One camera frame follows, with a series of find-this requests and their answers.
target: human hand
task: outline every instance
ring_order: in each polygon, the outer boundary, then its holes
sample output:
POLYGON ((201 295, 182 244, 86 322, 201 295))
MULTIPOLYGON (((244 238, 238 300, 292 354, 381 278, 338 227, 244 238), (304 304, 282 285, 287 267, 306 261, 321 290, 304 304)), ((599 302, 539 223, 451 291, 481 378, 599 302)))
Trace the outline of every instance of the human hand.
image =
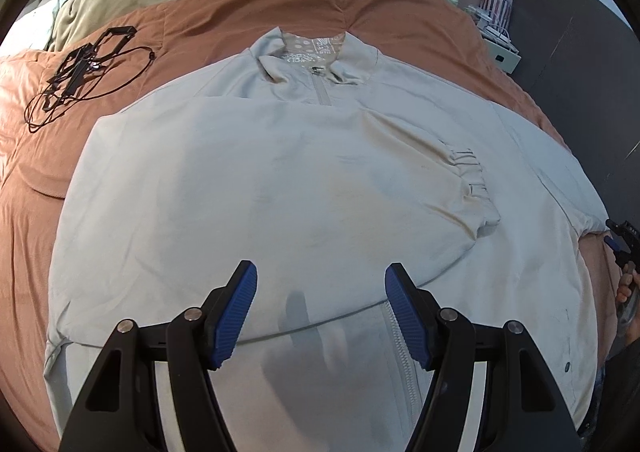
MULTIPOLYGON (((620 284, 618 285, 618 291, 616 292, 616 302, 622 304, 626 302, 626 299, 631 297, 631 289, 629 285, 631 282, 636 283, 636 288, 640 288, 640 273, 632 269, 629 273, 629 265, 625 265, 622 269, 622 278, 620 278, 620 284)), ((636 311, 636 316, 626 329, 625 343, 629 345, 640 337, 640 309, 636 311)))

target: zipper teeth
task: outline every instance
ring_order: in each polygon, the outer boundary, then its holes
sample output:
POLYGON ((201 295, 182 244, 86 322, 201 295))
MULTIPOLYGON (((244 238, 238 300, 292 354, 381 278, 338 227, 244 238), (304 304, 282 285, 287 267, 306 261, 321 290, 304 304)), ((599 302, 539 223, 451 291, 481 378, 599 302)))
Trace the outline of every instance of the zipper teeth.
POLYGON ((391 331, 394 336, 396 349, 398 350, 400 361, 402 362, 404 385, 406 385, 406 388, 409 391, 409 401, 411 403, 411 410, 413 412, 412 417, 415 418, 416 414, 419 414, 416 413, 416 407, 419 406, 419 403, 418 394, 415 390, 414 365, 409 354, 409 349, 407 349, 406 344, 404 343, 404 337, 402 337, 402 331, 400 330, 398 320, 396 320, 396 314, 394 313, 393 308, 391 308, 391 303, 389 301, 385 302, 385 308, 391 322, 391 331))
POLYGON ((326 92, 326 89, 324 88, 324 84, 322 83, 321 77, 319 77, 315 73, 312 73, 311 81, 314 83, 314 88, 316 88, 316 94, 318 95, 318 102, 323 106, 330 106, 331 100, 329 100, 329 93, 326 92))

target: metal screw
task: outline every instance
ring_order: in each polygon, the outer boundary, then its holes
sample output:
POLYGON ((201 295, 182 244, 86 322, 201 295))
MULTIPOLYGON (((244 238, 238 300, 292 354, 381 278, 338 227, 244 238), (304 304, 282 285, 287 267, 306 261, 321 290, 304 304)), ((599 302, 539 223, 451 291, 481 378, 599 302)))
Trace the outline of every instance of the metal screw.
POLYGON ((444 320, 453 322, 456 318, 458 318, 458 312, 453 308, 446 307, 440 310, 440 316, 444 318, 444 320))
POLYGON ((519 335, 524 331, 524 326, 517 320, 511 320, 510 323, 507 324, 507 329, 512 333, 519 335))
POLYGON ((128 318, 126 318, 125 320, 121 320, 120 322, 118 322, 116 329, 120 333, 128 333, 133 329, 133 321, 129 320, 128 318))
POLYGON ((197 320, 202 317, 202 310, 199 307, 190 307, 184 312, 184 317, 187 320, 197 320))

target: orange blanket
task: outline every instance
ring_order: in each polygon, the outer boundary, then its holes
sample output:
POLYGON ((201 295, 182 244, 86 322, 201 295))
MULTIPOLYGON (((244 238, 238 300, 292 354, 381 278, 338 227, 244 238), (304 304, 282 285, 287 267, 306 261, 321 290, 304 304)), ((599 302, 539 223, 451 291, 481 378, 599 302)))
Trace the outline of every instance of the orange blanket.
MULTIPOLYGON (((308 38, 349 31, 385 55, 518 112, 563 143, 533 100, 494 66, 471 19, 445 0, 176 0, 136 10, 107 26, 116 25, 134 25, 138 33, 127 48, 150 46, 156 61, 129 86, 78 103, 33 135, 22 120, 24 106, 66 54, 31 51, 0 59, 0 390, 47 452, 59 441, 42 378, 49 263, 66 189, 100 116, 239 53, 279 26, 308 38)), ((100 33, 88 40, 94 42, 100 33)), ((139 50, 118 59, 93 94, 126 82, 146 57, 139 50)), ((590 252, 588 263, 597 271, 591 279, 599 286, 594 289, 602 291, 610 281, 602 243, 591 241, 590 252)), ((597 304, 610 308, 611 303, 607 298, 597 304)), ((602 326, 606 354, 610 320, 598 317, 609 324, 602 326)))

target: zipper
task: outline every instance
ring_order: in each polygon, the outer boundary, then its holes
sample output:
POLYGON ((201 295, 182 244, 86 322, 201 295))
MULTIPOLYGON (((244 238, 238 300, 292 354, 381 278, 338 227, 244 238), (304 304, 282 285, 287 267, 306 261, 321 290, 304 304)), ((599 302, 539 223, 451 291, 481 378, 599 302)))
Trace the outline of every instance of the zipper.
POLYGON ((314 88, 316 88, 316 94, 318 95, 318 102, 322 106, 330 106, 331 99, 329 98, 329 93, 326 92, 326 88, 324 87, 324 83, 322 82, 321 74, 324 69, 319 66, 311 67, 311 82, 314 83, 314 88))
POLYGON ((411 417, 415 424, 422 411, 422 402, 420 400, 420 394, 418 393, 418 379, 415 374, 414 361, 409 354, 409 349, 407 349, 407 346, 404 343, 404 337, 402 337, 400 325, 398 324, 398 320, 396 320, 396 315, 394 314, 394 310, 391 308, 391 303, 389 301, 384 302, 384 309, 389 325, 391 326, 391 333, 393 335, 396 351, 400 358, 402 380, 404 382, 404 387, 407 390, 407 394, 409 395, 411 417))

